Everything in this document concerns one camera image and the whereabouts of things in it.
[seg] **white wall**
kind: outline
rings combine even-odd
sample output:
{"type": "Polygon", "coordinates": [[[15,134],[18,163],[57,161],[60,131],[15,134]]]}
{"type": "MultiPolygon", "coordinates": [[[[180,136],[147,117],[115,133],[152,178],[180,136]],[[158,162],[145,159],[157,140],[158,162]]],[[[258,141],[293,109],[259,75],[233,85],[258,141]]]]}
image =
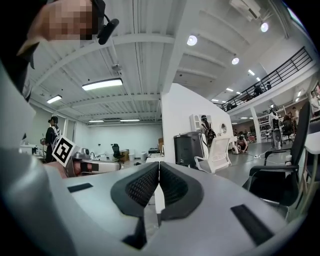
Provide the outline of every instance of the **white wall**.
{"type": "Polygon", "coordinates": [[[213,130],[220,132],[226,125],[226,135],[233,136],[230,116],[215,104],[195,92],[173,83],[169,93],[162,94],[162,128],[165,161],[175,163],[174,136],[191,132],[190,116],[211,115],[213,130]]]}
{"type": "Polygon", "coordinates": [[[156,148],[158,139],[163,137],[161,124],[98,126],[89,128],[89,132],[90,149],[95,154],[113,153],[111,144],[116,143],[120,150],[135,150],[137,158],[142,151],[156,148]]]}
{"type": "Polygon", "coordinates": [[[40,139],[46,136],[47,129],[50,126],[48,120],[51,118],[52,113],[34,105],[31,105],[31,107],[35,110],[36,114],[32,120],[32,128],[26,134],[26,141],[40,146],[40,139]]]}
{"type": "Polygon", "coordinates": [[[91,150],[90,139],[90,131],[88,126],[83,122],[77,121],[75,123],[74,143],[81,148],[91,150]]]}

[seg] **gray floor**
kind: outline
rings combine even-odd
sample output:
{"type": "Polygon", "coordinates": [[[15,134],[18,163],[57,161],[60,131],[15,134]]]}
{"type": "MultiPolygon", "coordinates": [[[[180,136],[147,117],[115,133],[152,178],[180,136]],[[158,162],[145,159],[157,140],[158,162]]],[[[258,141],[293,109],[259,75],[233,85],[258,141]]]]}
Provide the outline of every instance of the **gray floor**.
{"type": "MultiPolygon", "coordinates": [[[[282,149],[291,148],[292,143],[287,143],[282,146],[282,149]]],[[[218,170],[215,174],[228,180],[233,181],[239,186],[245,184],[249,178],[250,169],[253,166],[263,166],[265,161],[265,152],[272,150],[271,142],[264,143],[250,143],[248,146],[248,153],[232,154],[229,152],[229,158],[232,166],[218,170]],[[255,159],[255,155],[261,155],[261,159],[255,159]]],[[[271,154],[267,160],[267,166],[283,165],[285,163],[286,156],[290,152],[271,154]]],[[[304,153],[302,154],[299,162],[299,173],[302,173],[302,167],[304,162],[304,153]]]]}

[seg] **person sitting on floor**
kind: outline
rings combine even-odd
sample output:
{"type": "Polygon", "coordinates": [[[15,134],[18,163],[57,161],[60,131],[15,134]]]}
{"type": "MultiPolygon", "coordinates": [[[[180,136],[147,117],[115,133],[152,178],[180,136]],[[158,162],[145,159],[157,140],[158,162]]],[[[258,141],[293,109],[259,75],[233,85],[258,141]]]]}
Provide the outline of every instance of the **person sitting on floor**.
{"type": "Polygon", "coordinates": [[[248,143],[243,136],[240,136],[235,145],[239,149],[239,153],[248,153],[248,143]]]}

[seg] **ceiling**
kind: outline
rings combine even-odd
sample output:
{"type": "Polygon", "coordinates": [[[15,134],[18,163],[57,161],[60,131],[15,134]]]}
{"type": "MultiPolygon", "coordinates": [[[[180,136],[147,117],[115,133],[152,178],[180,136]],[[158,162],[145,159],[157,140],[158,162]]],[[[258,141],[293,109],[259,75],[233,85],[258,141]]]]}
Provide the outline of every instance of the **ceiling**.
{"type": "MultiPolygon", "coordinates": [[[[263,14],[266,1],[257,1],[263,14]]],[[[42,42],[29,69],[31,98],[55,111],[87,123],[94,119],[161,120],[161,92],[172,82],[219,100],[233,86],[242,90],[254,83],[245,73],[237,83],[224,83],[234,73],[231,60],[267,37],[260,21],[249,22],[228,0],[105,0],[105,13],[120,23],[105,45],[86,42],[42,42]],[[197,44],[187,45],[189,35],[197,44]],[[112,69],[121,65],[120,71],[112,69]],[[84,91],[82,85],[121,77],[123,86],[84,91]],[[46,101],[61,95],[52,104],[46,101]]],[[[264,69],[250,66],[259,76],[264,69]]]]}

